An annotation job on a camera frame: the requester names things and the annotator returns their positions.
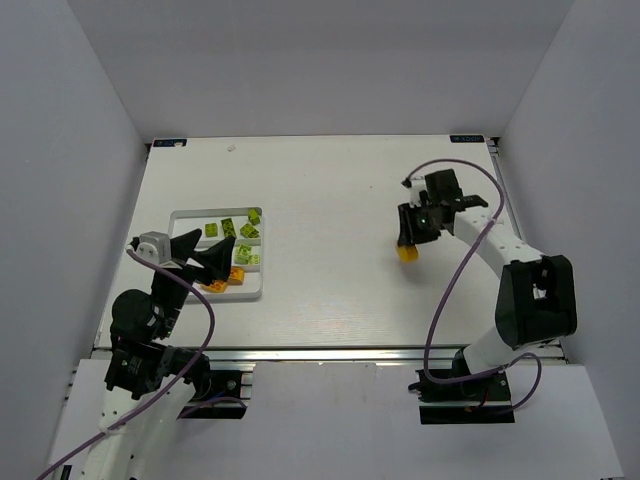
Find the pale green small lego brick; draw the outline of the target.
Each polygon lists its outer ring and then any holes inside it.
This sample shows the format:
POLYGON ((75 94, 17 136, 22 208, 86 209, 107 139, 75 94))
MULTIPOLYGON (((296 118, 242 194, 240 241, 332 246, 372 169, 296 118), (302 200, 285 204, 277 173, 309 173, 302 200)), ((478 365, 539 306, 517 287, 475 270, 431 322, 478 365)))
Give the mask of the pale green small lego brick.
POLYGON ((239 265, 247 265, 250 262, 250 260, 251 260, 250 254, 245 254, 240 252, 234 255, 234 262, 239 265))

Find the orange upside-down lego brick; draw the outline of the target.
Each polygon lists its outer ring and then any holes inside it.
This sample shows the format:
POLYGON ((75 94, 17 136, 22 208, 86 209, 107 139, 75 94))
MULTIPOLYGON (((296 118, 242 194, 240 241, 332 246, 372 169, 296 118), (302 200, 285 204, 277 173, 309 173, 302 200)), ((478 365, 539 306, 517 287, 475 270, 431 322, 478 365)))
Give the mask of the orange upside-down lego brick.
POLYGON ((227 279, 227 283, 233 286, 240 286, 244 284, 245 281, 245 270, 240 267, 232 267, 230 270, 229 277, 227 279))

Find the yellow long lego brick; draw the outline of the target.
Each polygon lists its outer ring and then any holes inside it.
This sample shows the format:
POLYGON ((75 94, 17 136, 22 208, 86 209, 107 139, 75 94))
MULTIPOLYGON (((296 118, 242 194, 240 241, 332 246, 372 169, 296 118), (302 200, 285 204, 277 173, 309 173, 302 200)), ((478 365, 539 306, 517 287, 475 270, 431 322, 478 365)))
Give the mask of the yellow long lego brick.
POLYGON ((211 284, 200 284, 199 288, 203 291, 209 292, 209 293, 216 293, 216 294, 221 294, 224 293, 226 291, 228 287, 228 284, 224 281, 214 281, 211 284))

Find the pale green upside-down square lego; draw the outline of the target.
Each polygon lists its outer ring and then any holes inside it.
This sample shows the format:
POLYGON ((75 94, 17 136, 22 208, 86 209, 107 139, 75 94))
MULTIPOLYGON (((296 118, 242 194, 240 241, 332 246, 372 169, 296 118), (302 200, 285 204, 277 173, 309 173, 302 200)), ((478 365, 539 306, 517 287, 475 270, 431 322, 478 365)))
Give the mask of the pale green upside-down square lego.
POLYGON ((238 246, 238 252, 242 255, 250 255, 252 251, 252 247, 247 244, 240 244, 238 246))

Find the lime green upside-down square lego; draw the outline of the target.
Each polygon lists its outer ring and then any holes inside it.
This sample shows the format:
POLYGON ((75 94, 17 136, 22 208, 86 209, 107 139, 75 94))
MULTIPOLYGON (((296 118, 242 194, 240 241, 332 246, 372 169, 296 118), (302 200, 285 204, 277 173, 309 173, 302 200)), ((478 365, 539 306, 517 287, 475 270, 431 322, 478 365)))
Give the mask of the lime green upside-down square lego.
POLYGON ((218 235, 218 226, 216 223, 208 223, 204 226, 205 236, 208 238, 216 237, 218 235))

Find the lime green long lego brick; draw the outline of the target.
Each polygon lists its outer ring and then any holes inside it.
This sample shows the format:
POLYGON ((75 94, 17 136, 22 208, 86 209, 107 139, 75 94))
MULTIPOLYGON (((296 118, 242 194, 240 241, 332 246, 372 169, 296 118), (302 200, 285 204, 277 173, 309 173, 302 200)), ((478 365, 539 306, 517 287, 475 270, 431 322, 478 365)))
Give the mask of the lime green long lego brick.
POLYGON ((224 218, 220 221, 222 233, 225 238, 237 237, 234 221, 232 218, 224 218))

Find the lime green curved studded lego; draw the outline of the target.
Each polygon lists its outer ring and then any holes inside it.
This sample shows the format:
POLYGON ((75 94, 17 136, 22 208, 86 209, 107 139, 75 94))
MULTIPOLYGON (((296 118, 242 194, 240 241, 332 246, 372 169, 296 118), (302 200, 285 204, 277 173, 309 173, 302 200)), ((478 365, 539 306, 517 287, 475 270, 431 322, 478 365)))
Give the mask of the lime green curved studded lego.
POLYGON ((251 223, 246 223, 240 228, 240 233, 245 238, 259 238, 260 232, 251 223))

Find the lime green small lego brick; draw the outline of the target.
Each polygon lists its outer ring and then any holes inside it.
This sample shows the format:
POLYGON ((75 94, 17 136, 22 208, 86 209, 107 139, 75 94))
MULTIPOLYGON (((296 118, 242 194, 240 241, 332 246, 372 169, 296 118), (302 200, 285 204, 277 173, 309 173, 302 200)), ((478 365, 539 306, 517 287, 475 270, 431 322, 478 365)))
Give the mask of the lime green small lego brick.
POLYGON ((248 221, 252 225, 258 225, 261 222, 261 217, 255 208, 251 208, 247 213, 248 221))

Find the yellow curved lego brick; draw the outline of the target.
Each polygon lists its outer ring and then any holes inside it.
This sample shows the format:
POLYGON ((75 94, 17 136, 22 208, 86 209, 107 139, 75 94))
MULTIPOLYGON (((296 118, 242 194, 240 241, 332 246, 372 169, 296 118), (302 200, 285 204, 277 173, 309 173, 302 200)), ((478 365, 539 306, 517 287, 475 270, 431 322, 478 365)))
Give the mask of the yellow curved lego brick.
POLYGON ((414 262, 419 258, 419 253, 415 245, 397 246, 396 252, 403 263, 414 262))

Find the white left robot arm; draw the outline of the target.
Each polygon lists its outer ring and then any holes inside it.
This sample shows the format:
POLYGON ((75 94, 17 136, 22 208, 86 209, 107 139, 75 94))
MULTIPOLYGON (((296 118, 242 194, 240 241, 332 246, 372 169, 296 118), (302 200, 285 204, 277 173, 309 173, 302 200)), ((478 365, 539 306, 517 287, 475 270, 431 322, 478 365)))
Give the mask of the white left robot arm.
POLYGON ((201 298, 199 285, 230 276, 234 238, 200 250, 201 236, 199 229, 178 237, 151 231, 126 248, 153 279, 149 291, 126 290, 112 304, 100 432, 80 470, 83 479, 147 478, 182 409, 208 384, 210 363, 202 348, 163 343, 188 296, 201 298))

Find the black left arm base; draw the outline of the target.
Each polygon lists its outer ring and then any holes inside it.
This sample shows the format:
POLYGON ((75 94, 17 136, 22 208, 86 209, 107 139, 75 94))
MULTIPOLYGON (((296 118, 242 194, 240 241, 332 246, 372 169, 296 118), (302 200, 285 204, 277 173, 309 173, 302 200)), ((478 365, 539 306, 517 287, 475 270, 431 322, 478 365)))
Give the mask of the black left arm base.
POLYGON ((240 420, 252 395, 253 373, 249 370, 217 369, 209 373, 180 417, 199 420, 240 420))

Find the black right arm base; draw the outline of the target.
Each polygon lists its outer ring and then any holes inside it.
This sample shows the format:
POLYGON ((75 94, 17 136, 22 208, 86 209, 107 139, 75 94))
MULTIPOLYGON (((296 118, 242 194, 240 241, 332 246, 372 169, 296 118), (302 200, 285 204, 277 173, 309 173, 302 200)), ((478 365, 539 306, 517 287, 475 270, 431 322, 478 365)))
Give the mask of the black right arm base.
POLYGON ((422 425, 513 424, 511 390, 504 373, 456 384, 438 384, 423 370, 408 391, 418 397, 422 425))

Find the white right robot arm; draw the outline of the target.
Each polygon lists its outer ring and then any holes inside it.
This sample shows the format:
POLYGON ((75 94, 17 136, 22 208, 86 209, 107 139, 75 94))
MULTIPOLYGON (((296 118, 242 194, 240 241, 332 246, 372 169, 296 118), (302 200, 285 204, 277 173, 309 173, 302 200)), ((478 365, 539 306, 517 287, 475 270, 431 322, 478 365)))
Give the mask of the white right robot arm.
POLYGON ((476 383, 528 357, 528 348, 575 333, 574 274, 567 257, 525 243, 501 224, 499 210, 479 195, 464 194, 451 169, 407 177, 402 184, 410 193, 398 207, 396 249, 402 261, 416 260, 420 245, 449 233, 469 247, 452 284, 473 256, 499 280, 493 327, 458 352, 447 377, 427 372, 428 382, 476 383))

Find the blue label sticker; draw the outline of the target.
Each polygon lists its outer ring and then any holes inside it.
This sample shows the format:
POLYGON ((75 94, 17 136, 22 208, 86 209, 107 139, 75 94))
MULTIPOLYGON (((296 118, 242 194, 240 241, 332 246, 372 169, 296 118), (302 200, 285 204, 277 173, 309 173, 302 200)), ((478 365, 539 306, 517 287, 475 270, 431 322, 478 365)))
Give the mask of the blue label sticker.
POLYGON ((483 135, 473 135, 473 134, 450 135, 449 139, 452 143, 484 143, 485 142, 485 138, 483 135))
POLYGON ((155 139, 153 141, 153 148, 180 148, 187 144, 186 139, 155 139))

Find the blue label sticker left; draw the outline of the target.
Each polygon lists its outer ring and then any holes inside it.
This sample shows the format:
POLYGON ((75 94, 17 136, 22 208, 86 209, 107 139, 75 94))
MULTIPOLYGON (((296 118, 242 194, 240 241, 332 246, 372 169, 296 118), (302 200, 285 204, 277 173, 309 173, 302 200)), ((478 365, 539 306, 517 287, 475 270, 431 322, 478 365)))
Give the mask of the blue label sticker left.
POLYGON ((180 148, 187 144, 186 139, 155 139, 153 141, 153 148, 180 148))

